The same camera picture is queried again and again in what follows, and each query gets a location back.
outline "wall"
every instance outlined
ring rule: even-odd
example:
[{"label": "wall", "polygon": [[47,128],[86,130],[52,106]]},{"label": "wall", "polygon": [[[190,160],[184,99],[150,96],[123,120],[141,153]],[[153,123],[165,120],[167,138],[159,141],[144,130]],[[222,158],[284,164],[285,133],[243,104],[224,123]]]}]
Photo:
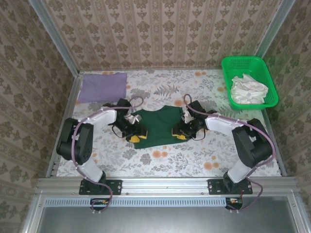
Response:
[{"label": "wall", "polygon": [[297,0],[264,60],[280,101],[269,118],[290,176],[311,214],[311,0]]},{"label": "wall", "polygon": [[0,232],[23,226],[72,75],[26,0],[0,0]]},{"label": "wall", "polygon": [[220,67],[254,55],[281,0],[43,0],[81,70]]}]

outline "crumpled white fabric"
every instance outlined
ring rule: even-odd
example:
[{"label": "crumpled white fabric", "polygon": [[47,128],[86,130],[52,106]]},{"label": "crumpled white fabric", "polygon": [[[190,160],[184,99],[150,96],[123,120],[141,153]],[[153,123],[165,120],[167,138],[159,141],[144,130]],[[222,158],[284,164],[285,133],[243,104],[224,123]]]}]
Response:
[{"label": "crumpled white fabric", "polygon": [[257,82],[248,74],[243,78],[238,76],[232,79],[231,97],[239,104],[261,104],[268,93],[266,85]]}]

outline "floral tablecloth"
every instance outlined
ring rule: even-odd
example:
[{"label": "floral tablecloth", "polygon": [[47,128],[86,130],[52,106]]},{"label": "floral tablecloth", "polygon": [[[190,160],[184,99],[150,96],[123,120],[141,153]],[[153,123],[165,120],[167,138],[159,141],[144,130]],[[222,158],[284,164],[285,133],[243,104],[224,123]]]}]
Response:
[{"label": "floral tablecloth", "polygon": [[[112,74],[114,72],[85,72]],[[138,70],[120,71],[128,75],[126,98],[142,96],[142,108],[155,111],[164,105],[183,106],[183,96],[191,94],[208,111],[236,119],[257,118],[261,111],[233,111],[229,106],[222,70]],[[131,104],[137,105],[140,100]],[[76,102],[73,118],[82,119],[96,112],[104,102]],[[197,139],[203,137],[199,132]],[[234,140],[218,132],[207,131],[201,141],[134,149],[131,143],[113,134],[111,126],[94,134],[92,156],[108,177],[215,177],[223,176],[238,159]],[[78,176],[72,161],[60,161],[57,176]],[[253,176],[280,176],[276,160],[259,168]]]}]

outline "green cloth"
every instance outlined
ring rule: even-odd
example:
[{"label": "green cloth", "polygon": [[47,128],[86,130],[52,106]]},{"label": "green cloth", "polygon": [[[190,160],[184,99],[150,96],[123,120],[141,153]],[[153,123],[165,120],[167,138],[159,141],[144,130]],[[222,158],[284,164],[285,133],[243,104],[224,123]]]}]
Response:
[{"label": "green cloth", "polygon": [[147,139],[134,143],[135,149],[186,142],[172,136],[172,128],[179,123],[182,113],[182,108],[167,105],[157,111],[141,109],[133,113],[141,116],[140,123],[148,131]]}]

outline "black mounting bracket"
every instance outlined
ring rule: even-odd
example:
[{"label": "black mounting bracket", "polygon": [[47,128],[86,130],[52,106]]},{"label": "black mounting bracket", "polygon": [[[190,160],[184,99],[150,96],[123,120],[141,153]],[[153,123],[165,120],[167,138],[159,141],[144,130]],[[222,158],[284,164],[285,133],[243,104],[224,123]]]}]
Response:
[{"label": "black mounting bracket", "polygon": [[[122,180],[106,180],[105,184],[111,188],[113,195],[121,195]],[[79,194],[80,195],[109,195],[109,190],[105,188],[104,186],[97,185],[97,184],[91,183],[90,181],[83,179],[80,183]]]},{"label": "black mounting bracket", "polygon": [[226,195],[226,194],[233,194],[233,195],[240,195],[241,190],[243,194],[253,194],[253,189],[251,183],[244,179],[241,182],[236,184],[236,188],[229,191],[224,184],[224,179],[211,179],[207,181],[208,192],[210,195]]}]

